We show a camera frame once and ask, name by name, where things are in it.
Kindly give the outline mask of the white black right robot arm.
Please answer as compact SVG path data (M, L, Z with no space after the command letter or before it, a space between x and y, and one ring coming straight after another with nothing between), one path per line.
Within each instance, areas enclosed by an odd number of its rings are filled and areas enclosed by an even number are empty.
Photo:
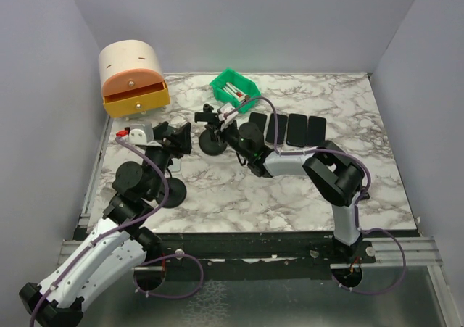
M321 196L331 204L335 229L334 257L350 262L358 256L358 241L362 238L359 226L358 202L370 186L366 166L343 152L331 141L308 152L280 152L264 142L262 132L254 123L226 128L209 129L212 141L229 146L246 161L246 166L260 178L281 175L307 176Z

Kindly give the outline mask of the silver folding phone stand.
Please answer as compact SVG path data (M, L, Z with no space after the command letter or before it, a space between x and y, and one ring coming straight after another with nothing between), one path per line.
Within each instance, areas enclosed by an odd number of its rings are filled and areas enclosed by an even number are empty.
M178 173L181 171L181 160L180 159L172 159L172 162L169 165L169 171L171 173Z

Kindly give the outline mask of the silver-edged phone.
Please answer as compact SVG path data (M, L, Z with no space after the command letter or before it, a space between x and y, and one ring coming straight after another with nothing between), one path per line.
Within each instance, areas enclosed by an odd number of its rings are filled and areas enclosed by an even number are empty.
M265 135L267 143L274 144L275 136L277 136L276 144L278 146L283 145L288 119L287 115L277 114L277 120L275 120L274 114L270 114L268 129Z

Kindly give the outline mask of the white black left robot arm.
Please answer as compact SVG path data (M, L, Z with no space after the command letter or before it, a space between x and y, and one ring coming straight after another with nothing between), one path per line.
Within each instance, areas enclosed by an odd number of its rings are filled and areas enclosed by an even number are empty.
M77 326L94 299L122 274L142 263L152 265L162 255L161 241L144 222L186 199L184 182L166 172L174 159L191 153L191 124L127 127L115 140L142 161L119 166L115 195L80 246L40 283L21 288L32 326Z

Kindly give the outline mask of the pink-edged black phone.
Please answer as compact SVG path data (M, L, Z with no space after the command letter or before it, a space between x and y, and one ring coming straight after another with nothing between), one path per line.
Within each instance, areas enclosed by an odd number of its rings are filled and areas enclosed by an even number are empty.
M324 117L309 116L307 122L307 146L319 146L325 141L326 123L327 121Z

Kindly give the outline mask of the black tall phone stand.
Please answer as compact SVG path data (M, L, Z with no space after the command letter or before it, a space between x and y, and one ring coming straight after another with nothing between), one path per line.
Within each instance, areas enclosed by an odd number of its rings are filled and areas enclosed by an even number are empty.
M222 154L227 148L227 143L220 137L221 122L214 108L210 104L204 104L201 112L194 113L194 122L204 123L204 130L199 137L200 149L209 156Z

